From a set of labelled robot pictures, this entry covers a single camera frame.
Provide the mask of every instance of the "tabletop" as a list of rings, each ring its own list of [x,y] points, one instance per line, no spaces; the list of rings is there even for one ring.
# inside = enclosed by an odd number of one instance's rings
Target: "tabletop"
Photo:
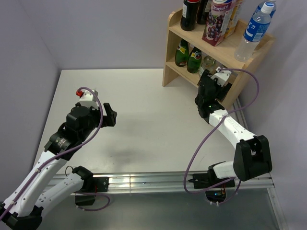
[[[98,91],[101,103],[110,103],[118,113],[117,123],[101,129],[66,165],[82,165],[93,173],[185,171],[212,127],[198,114],[197,88],[181,77],[162,87],[162,76],[162,69],[63,70],[35,162],[78,102],[76,90],[86,86]],[[234,153],[230,142],[216,131],[191,170],[205,171],[212,164],[232,161]]]

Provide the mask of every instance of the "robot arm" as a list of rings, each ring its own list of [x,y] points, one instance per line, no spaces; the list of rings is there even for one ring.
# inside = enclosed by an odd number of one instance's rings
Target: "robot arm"
[[[80,96],[79,102],[67,115],[66,122],[50,137],[45,145],[45,151],[22,184],[0,205],[0,216],[10,205],[13,205],[2,219],[13,230],[25,229],[25,226],[29,230],[35,230],[42,218],[71,193],[79,190],[94,191],[93,174],[79,166],[74,168],[66,179],[43,193],[49,181],[78,149],[54,159],[41,170],[39,167],[55,155],[79,146],[95,128],[100,128],[98,125],[101,115],[95,97],[89,91],[76,94]],[[104,104],[104,108],[107,115],[104,116],[102,127],[113,127],[117,113],[108,103]],[[34,179],[27,189],[15,200],[17,194],[33,176]]]
[[[228,115],[216,98],[222,99],[226,93],[225,89],[230,88],[226,84],[230,74],[230,71],[219,71],[215,75],[204,72],[199,82],[195,103],[200,116],[213,127]],[[206,187],[228,178],[247,181],[272,170],[269,142],[264,136],[257,137],[230,116],[225,118],[218,130],[235,148],[235,157],[233,161],[221,162],[209,167],[205,178]]]

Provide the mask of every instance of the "dark bottle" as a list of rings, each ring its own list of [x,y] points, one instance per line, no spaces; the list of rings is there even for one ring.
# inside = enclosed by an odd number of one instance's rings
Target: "dark bottle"
[[[182,39],[176,50],[175,64],[179,67],[183,67],[187,64],[188,58],[189,58],[189,45],[186,40]]]
[[[201,25],[207,23],[207,18],[211,9],[212,0],[201,0],[200,6],[196,15],[196,22]]]
[[[181,29],[191,31],[195,28],[196,14],[200,0],[183,0]]]
[[[197,73],[201,66],[201,50],[194,47],[188,58],[188,71]]]

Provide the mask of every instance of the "blue label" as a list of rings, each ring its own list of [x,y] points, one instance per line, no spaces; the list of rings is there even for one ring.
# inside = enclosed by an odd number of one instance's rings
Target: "blue label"
[[[256,22],[253,18],[250,19],[248,26],[244,32],[244,37],[250,42],[258,42],[262,39],[265,32],[267,31],[270,23],[260,24]]]
[[[260,11],[261,11],[261,7],[258,6],[258,7],[256,8],[254,14],[256,14],[256,13],[258,13],[258,12],[260,12]],[[274,16],[275,12],[276,12],[276,10],[273,10],[273,11],[270,13],[271,18]]]

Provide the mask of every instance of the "bottle cap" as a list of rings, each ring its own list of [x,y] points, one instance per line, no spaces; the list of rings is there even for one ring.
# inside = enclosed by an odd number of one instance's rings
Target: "bottle cap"
[[[263,4],[263,7],[261,8],[261,12],[270,14],[272,13],[274,9],[274,3],[267,1],[266,3]]]

